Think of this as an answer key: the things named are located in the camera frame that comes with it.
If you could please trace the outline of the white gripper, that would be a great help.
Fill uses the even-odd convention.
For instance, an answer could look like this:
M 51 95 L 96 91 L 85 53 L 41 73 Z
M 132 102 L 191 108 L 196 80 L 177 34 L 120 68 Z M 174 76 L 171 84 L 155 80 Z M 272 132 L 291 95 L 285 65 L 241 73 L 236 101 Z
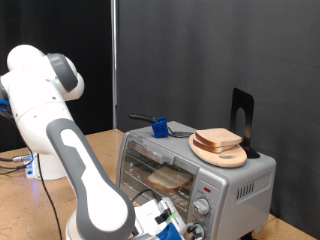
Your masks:
M 169 198 L 151 200 L 134 208 L 136 214 L 133 240 L 185 240 L 186 224 Z M 192 233 L 196 225 L 190 225 Z

